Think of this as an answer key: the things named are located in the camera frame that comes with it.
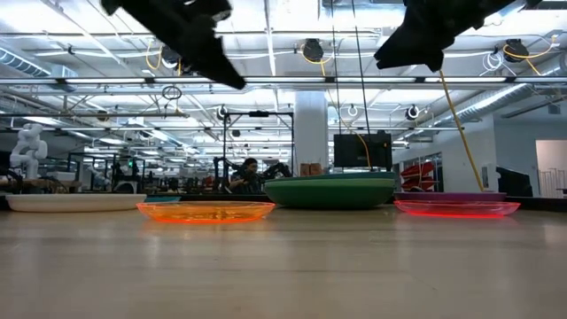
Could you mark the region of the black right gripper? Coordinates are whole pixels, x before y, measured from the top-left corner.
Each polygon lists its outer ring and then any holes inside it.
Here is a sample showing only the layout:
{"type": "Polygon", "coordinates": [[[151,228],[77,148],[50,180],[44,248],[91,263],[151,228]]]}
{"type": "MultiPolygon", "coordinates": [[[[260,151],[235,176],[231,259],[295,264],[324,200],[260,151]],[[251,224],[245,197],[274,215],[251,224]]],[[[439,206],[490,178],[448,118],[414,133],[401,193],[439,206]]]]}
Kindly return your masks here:
{"type": "Polygon", "coordinates": [[[407,0],[403,26],[376,51],[378,69],[425,65],[438,72],[444,49],[462,32],[485,25],[494,14],[518,9],[515,0],[407,0]]]}

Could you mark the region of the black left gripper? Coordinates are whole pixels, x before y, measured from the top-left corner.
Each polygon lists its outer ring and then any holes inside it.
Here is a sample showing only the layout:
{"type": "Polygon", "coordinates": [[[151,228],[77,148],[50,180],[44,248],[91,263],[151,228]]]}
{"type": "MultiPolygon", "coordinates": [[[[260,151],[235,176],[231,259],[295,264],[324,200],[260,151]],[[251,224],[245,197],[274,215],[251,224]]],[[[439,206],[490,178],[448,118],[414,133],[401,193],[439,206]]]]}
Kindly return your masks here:
{"type": "Polygon", "coordinates": [[[221,38],[214,36],[216,24],[232,13],[228,0],[101,0],[100,4],[108,15],[122,9],[171,49],[205,46],[194,70],[233,89],[245,87],[245,79],[224,53],[221,38]]]}

